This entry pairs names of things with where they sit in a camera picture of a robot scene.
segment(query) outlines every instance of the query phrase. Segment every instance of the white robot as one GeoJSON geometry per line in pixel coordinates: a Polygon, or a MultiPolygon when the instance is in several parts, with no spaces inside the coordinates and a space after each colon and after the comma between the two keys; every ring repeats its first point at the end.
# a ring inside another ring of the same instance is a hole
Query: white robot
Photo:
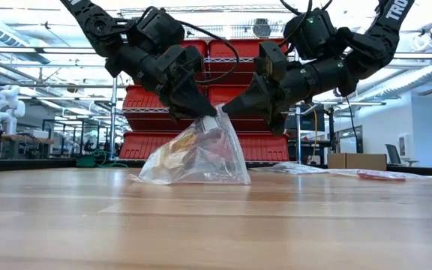
{"type": "Polygon", "coordinates": [[[0,91],[0,131],[6,134],[15,134],[17,126],[17,117],[23,117],[26,113],[26,105],[18,99],[20,94],[19,86],[6,85],[4,90],[0,91]]]}

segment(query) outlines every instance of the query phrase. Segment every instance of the plastic bag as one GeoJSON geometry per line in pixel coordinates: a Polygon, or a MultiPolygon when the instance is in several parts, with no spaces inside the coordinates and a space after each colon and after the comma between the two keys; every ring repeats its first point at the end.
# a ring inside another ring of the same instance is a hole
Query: plastic bag
{"type": "Polygon", "coordinates": [[[230,118],[217,106],[217,116],[197,119],[175,139],[153,152],[138,182],[168,185],[174,183],[243,184],[251,183],[245,158],[230,118]]]}
{"type": "Polygon", "coordinates": [[[360,179],[379,181],[406,181],[406,179],[432,179],[432,176],[416,175],[403,172],[383,172],[371,169],[320,169],[308,165],[293,162],[278,163],[271,167],[254,168],[257,172],[264,173],[286,173],[290,175],[332,173],[339,176],[352,176],[360,179]]]}
{"type": "Polygon", "coordinates": [[[316,168],[313,166],[301,165],[293,162],[282,162],[274,166],[253,168],[251,170],[262,173],[286,173],[290,175],[300,175],[308,173],[327,173],[325,169],[316,168]]]}

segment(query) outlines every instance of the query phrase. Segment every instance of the workbench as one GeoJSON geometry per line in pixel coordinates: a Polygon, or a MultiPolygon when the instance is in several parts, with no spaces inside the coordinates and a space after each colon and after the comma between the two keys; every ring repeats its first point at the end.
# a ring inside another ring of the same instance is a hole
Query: workbench
{"type": "Polygon", "coordinates": [[[432,180],[154,186],[130,173],[0,172],[0,269],[432,269],[432,180]]]}
{"type": "MultiPolygon", "coordinates": [[[[2,142],[9,142],[8,156],[6,158],[17,159],[19,156],[20,143],[33,143],[33,139],[18,134],[2,134],[0,136],[2,142]]],[[[50,146],[54,143],[54,139],[40,139],[37,142],[42,158],[48,158],[50,154],[50,146]]]]}

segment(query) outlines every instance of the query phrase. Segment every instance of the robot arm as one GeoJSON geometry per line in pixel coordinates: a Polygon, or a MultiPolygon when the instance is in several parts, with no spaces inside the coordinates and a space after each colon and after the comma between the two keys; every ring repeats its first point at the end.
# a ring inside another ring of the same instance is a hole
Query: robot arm
{"type": "Polygon", "coordinates": [[[179,45],[185,30],[164,9],[149,7],[138,20],[115,19],[89,0],[61,2],[96,53],[107,58],[105,68],[113,77],[124,71],[156,94],[175,119],[216,115],[194,80],[203,56],[194,46],[179,45]]]}
{"type": "Polygon", "coordinates": [[[17,117],[23,117],[26,112],[26,105],[18,100],[20,87],[17,85],[5,86],[5,90],[0,91],[0,131],[3,130],[3,122],[6,122],[6,134],[15,134],[17,117]]]}
{"type": "Polygon", "coordinates": [[[316,9],[301,24],[304,14],[286,24],[285,38],[306,64],[287,61],[272,42],[259,44],[254,59],[256,73],[249,88],[223,107],[230,115],[262,116],[274,134],[282,134],[281,112],[299,101],[338,88],[346,97],[356,90],[359,80],[384,68],[394,58],[399,30],[414,0],[380,0],[379,13],[365,34],[348,28],[335,31],[325,10],[316,9]],[[344,50],[352,51],[345,57],[344,50]]]}

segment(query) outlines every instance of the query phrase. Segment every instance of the black chair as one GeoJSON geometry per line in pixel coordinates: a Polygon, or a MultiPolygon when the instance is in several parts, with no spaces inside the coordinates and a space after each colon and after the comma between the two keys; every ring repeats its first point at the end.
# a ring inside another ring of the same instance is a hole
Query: black chair
{"type": "MultiPolygon", "coordinates": [[[[398,148],[396,148],[395,145],[386,145],[386,148],[388,149],[388,156],[389,156],[389,162],[393,165],[403,165],[401,163],[401,159],[399,157],[398,148]]],[[[416,160],[405,160],[409,164],[410,167],[413,166],[414,163],[418,163],[419,161],[416,160]]]]}

